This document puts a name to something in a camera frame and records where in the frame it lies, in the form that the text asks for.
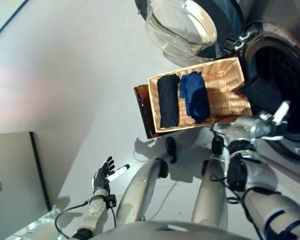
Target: folded black cloth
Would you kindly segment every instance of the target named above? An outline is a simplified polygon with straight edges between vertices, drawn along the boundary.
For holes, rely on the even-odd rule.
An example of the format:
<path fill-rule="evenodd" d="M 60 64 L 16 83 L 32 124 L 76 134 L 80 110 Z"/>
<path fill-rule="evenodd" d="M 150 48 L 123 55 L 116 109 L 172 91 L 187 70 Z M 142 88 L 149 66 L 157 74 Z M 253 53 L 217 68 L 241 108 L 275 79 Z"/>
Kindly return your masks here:
<path fill-rule="evenodd" d="M 180 98 L 185 99 L 186 114 L 197 123 L 203 122 L 210 115 L 207 89 L 198 72 L 183 75 L 179 85 Z"/>
<path fill-rule="evenodd" d="M 256 76 L 247 81 L 239 92 L 246 95 L 250 103 L 260 109 L 274 114 L 283 101 L 281 92 L 273 78 L 264 79 Z"/>
<path fill-rule="evenodd" d="M 179 124 L 178 83 L 176 74 L 162 76 L 158 82 L 160 128 L 169 128 Z"/>

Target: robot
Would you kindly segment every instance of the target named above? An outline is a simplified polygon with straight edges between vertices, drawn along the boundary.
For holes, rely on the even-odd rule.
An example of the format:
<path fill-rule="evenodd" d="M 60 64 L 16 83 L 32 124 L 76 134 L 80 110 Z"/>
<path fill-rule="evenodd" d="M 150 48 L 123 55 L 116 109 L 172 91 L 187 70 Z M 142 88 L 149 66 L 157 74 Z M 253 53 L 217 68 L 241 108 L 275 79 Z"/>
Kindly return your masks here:
<path fill-rule="evenodd" d="M 202 164 L 202 182 L 191 222 L 146 221 L 144 217 L 156 180 L 168 176 L 167 161 L 176 162 L 176 143 L 168 137 L 167 154 L 147 161 L 126 189 L 116 212 L 120 226 L 103 232 L 108 209 L 112 210 L 117 204 L 115 195 L 110 194 L 109 182 L 129 168 L 125 165 L 114 171 L 114 161 L 108 158 L 95 172 L 93 197 L 85 202 L 88 205 L 86 216 L 70 239 L 244 240 L 247 238 L 227 232 L 227 203 L 237 203 L 242 204 L 260 239 L 300 240 L 300 206 L 276 191 L 277 177 L 265 163 L 265 157 L 258 154 L 255 144 L 258 138 L 282 138 L 288 110 L 289 102 L 284 101 L 274 115 L 260 112 L 257 116 L 240 116 L 222 133 L 214 129 L 215 124 L 212 125 L 211 156 Z M 230 153 L 227 174 L 224 148 Z M 226 188 L 235 197 L 227 198 Z M 55 220 L 57 229 L 58 217 Z"/>

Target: blue towel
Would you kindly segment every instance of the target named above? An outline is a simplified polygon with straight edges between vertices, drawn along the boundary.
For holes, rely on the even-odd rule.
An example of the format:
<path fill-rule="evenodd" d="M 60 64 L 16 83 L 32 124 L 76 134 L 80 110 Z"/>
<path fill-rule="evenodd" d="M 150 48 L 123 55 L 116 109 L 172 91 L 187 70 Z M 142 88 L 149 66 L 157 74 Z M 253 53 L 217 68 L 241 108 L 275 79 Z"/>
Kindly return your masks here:
<path fill-rule="evenodd" d="M 186 114 L 197 123 L 210 115 L 210 107 L 205 82 L 198 72 L 183 75 L 179 85 L 180 98 L 185 99 Z"/>

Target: woven basket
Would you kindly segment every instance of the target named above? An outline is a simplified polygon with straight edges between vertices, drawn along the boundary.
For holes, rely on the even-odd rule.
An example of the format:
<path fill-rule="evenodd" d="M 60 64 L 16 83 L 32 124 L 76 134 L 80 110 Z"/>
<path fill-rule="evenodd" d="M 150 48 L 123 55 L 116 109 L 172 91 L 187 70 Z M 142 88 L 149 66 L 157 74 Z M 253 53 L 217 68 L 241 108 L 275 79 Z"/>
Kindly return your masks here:
<path fill-rule="evenodd" d="M 157 88 L 158 79 L 162 76 L 172 74 L 177 74 L 181 78 L 182 75 L 192 72 L 201 72 L 207 89 L 210 117 L 204 122 L 196 123 L 193 118 L 187 116 L 185 100 L 180 98 L 178 90 L 179 125 L 161 128 L 159 94 Z M 244 95 L 236 91 L 244 81 L 244 75 L 237 57 L 209 61 L 150 77 L 148 79 L 148 88 L 155 131 L 157 133 L 164 133 L 208 126 L 220 118 L 233 115 L 251 116 L 252 112 L 249 101 Z M 220 122 L 231 123 L 236 118 L 237 117 L 230 117 Z"/>

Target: gray wall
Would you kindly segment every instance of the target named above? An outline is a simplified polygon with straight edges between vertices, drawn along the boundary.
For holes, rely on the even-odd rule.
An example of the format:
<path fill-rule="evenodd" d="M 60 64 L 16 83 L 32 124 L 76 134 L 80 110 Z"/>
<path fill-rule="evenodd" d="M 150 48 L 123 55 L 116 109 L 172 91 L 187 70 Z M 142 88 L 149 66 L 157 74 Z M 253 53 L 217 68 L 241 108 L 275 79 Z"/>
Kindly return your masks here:
<path fill-rule="evenodd" d="M 47 213 L 28 132 L 0 134 L 0 240 Z"/>

